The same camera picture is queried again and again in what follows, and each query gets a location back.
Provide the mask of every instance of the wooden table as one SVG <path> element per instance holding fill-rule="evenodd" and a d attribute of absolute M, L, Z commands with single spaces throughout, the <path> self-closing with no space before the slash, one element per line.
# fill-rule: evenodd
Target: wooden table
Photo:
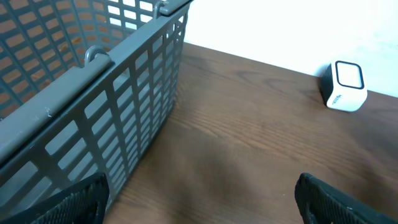
<path fill-rule="evenodd" d="M 105 223 L 302 223 L 302 172 L 398 219 L 397 98 L 329 110 L 316 77 L 190 44 L 177 88 Z"/>

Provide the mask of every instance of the gray plastic basket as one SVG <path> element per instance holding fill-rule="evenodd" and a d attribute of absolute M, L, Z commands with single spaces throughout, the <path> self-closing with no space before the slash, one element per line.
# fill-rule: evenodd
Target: gray plastic basket
<path fill-rule="evenodd" d="M 174 105 L 189 4 L 0 1 L 0 220 L 97 171 L 112 204 Z"/>

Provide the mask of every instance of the black object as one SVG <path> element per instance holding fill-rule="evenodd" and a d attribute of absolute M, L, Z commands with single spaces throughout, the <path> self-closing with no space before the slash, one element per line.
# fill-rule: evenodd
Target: black object
<path fill-rule="evenodd" d="M 109 187 L 106 176 L 102 172 L 97 172 L 0 224 L 100 224 L 104 220 L 108 197 Z"/>
<path fill-rule="evenodd" d="M 398 224 L 311 174 L 301 174 L 295 199 L 304 224 Z"/>

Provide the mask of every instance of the white backdrop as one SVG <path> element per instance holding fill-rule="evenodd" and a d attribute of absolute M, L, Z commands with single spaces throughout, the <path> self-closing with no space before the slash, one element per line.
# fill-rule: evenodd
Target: white backdrop
<path fill-rule="evenodd" d="M 398 0 L 194 0 L 185 41 L 309 75 L 347 60 L 398 97 Z"/>

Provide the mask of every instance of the table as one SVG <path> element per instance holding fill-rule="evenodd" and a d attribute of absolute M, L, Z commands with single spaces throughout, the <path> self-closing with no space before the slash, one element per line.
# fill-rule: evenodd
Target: table
<path fill-rule="evenodd" d="M 398 99 L 330 110 L 317 81 L 185 44 L 175 108 L 105 223 L 302 223 L 302 172 L 398 219 Z"/>

